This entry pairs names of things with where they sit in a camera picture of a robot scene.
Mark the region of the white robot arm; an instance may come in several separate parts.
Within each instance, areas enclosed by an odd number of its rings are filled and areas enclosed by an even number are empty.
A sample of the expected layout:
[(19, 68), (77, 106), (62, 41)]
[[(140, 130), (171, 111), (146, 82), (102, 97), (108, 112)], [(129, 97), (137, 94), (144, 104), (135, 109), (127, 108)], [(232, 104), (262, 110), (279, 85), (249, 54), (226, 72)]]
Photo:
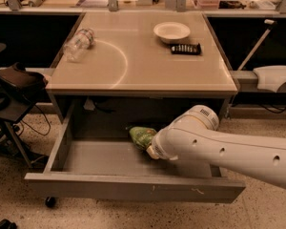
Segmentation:
[(157, 158), (196, 158), (286, 189), (286, 138), (221, 133), (207, 106), (195, 105), (161, 129), (148, 152)]

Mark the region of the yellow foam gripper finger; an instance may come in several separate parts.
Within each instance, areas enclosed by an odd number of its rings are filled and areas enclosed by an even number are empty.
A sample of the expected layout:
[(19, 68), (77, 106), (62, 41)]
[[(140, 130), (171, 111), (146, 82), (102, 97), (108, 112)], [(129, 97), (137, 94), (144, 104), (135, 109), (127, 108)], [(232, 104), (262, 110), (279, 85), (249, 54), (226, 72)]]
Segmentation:
[(152, 159), (159, 159), (158, 155), (154, 152), (152, 145), (147, 148), (146, 152)]

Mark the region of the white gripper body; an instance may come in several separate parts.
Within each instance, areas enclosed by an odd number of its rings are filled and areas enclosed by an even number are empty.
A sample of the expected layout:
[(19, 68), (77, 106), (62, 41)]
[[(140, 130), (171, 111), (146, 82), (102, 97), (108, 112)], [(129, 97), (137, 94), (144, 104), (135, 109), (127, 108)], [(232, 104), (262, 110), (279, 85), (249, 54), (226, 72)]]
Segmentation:
[(161, 159), (177, 160), (178, 155), (175, 153), (173, 145), (168, 139), (168, 130), (160, 130), (152, 140), (153, 152)]

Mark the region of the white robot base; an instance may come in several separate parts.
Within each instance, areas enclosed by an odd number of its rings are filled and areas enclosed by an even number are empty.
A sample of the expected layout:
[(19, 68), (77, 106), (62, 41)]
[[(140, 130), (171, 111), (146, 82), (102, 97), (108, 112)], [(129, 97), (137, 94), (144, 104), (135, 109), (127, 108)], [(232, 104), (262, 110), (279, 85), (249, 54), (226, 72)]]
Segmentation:
[(286, 66), (274, 65), (254, 69), (257, 76), (257, 88), (276, 93), (286, 83)]

